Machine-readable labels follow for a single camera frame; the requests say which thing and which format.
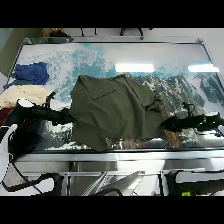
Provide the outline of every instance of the blue cloth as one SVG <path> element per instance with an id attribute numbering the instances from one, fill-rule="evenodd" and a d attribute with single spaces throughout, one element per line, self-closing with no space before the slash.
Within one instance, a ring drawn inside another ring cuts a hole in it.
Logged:
<path id="1" fill-rule="evenodd" d="M 30 65 L 17 64 L 15 73 L 11 75 L 16 80 L 4 85 L 3 88 L 8 89 L 12 85 L 45 85 L 49 79 L 46 66 L 47 64 L 43 62 Z"/>

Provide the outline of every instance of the red cloth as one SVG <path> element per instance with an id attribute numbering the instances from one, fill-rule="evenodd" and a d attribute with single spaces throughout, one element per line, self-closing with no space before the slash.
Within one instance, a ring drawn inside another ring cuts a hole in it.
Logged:
<path id="1" fill-rule="evenodd" d="M 5 119 L 5 117 L 11 112 L 11 110 L 13 109 L 14 107 L 12 108 L 4 108 L 2 110 L 0 110 L 0 127 L 2 126 L 3 124 L 3 121 Z M 22 125 L 24 128 L 32 128 L 33 126 L 33 122 L 31 121 L 26 121 L 24 122 L 24 124 Z"/>

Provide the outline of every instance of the tabletop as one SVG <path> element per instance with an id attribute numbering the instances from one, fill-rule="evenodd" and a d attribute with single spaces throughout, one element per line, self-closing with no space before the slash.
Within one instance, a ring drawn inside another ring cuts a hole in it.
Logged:
<path id="1" fill-rule="evenodd" d="M 163 115 L 185 117 L 182 102 L 195 105 L 194 114 L 212 111 L 224 117 L 223 80 L 219 72 L 190 71 L 189 66 L 214 64 L 202 39 L 194 37 L 73 37 L 25 39 L 15 64 L 47 63 L 50 75 L 46 88 L 55 91 L 51 108 L 71 104 L 70 92 L 79 75 L 114 77 L 116 64 L 152 64 L 154 71 L 130 72 L 130 76 L 159 94 L 165 104 Z M 81 150 L 85 145 L 71 142 L 72 124 L 52 126 L 41 122 L 42 140 L 36 150 Z M 108 149 L 168 149 L 223 146 L 224 138 L 197 135 L 192 129 L 182 133 L 163 131 L 147 141 L 110 139 Z"/>

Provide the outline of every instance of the floor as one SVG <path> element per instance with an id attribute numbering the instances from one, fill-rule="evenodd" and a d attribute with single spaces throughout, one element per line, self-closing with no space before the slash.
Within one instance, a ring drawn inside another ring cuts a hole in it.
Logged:
<path id="1" fill-rule="evenodd" d="M 98 36 L 118 36 L 121 28 L 97 28 Z M 81 36 L 80 28 L 64 28 L 64 31 L 71 36 Z M 94 29 L 84 28 L 86 36 L 94 35 Z M 218 66 L 220 72 L 224 74 L 224 29 L 223 28 L 154 28 L 148 30 L 143 29 L 144 36 L 196 36 L 203 37 L 207 46 Z M 137 29 L 127 30 L 125 36 L 139 35 Z M 22 171 L 45 171 L 58 172 L 67 171 L 67 163 L 20 163 L 18 164 Z M 133 167 L 140 169 L 147 169 L 148 171 L 158 171 L 160 169 L 177 169 L 177 168 L 206 168 L 208 170 L 224 169 L 224 159 L 210 159 L 210 160 L 187 160 L 187 161 L 135 161 L 135 162 L 119 162 L 117 164 L 96 164 L 85 163 L 82 171 L 98 171 L 104 167 L 105 169 L 115 170 L 133 170 Z M 15 180 L 19 181 L 17 174 L 10 167 L 9 175 L 7 175 L 7 182 L 9 185 L 13 184 Z M 156 180 L 145 180 L 139 185 L 139 190 L 136 192 L 141 194 L 150 194 L 156 186 Z"/>

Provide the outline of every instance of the beige cloth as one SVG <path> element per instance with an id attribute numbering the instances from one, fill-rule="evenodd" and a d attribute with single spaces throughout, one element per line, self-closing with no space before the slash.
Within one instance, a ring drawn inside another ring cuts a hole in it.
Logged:
<path id="1" fill-rule="evenodd" d="M 49 90 L 38 85 L 10 86 L 0 95 L 0 110 L 14 107 L 19 98 L 25 98 L 35 104 L 42 105 L 49 95 Z"/>

